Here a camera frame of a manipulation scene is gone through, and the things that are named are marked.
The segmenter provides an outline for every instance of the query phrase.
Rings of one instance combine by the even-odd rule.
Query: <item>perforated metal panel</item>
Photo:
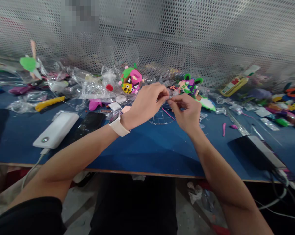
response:
[[[93,73],[136,62],[144,76],[190,72],[222,88],[257,64],[254,85],[295,82],[295,0],[101,0],[98,32],[62,32],[63,4],[0,0],[0,54],[31,54],[33,39],[38,56]]]

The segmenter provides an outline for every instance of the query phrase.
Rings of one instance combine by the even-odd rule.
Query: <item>black pants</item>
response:
[[[176,234],[175,178],[103,174],[90,234]]]

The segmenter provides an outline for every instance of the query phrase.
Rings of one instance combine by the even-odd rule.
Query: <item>yellow utility knife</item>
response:
[[[40,112],[42,109],[46,108],[47,106],[59,103],[59,102],[64,101],[64,100],[65,100],[65,96],[61,96],[61,97],[56,97],[54,99],[42,101],[42,102],[40,102],[40,103],[38,103],[36,105],[35,109],[36,109],[37,112]]]

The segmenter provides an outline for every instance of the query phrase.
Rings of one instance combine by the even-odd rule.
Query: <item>black cable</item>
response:
[[[276,179],[280,182],[280,183],[282,183],[282,185],[284,186],[284,188],[287,190],[287,192],[290,194],[290,196],[292,197],[292,201],[293,201],[293,203],[295,204],[295,197],[294,197],[294,195],[293,195],[293,193],[291,192],[291,190],[286,186],[286,183],[284,182],[284,178],[283,178],[283,176],[281,176],[278,172],[276,172],[276,171],[273,171],[272,172],[273,174],[274,174],[274,176],[276,177]]]

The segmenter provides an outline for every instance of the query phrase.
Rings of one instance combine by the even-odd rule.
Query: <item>smartphone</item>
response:
[[[105,119],[105,114],[94,112],[88,113],[76,130],[73,142],[99,129]]]

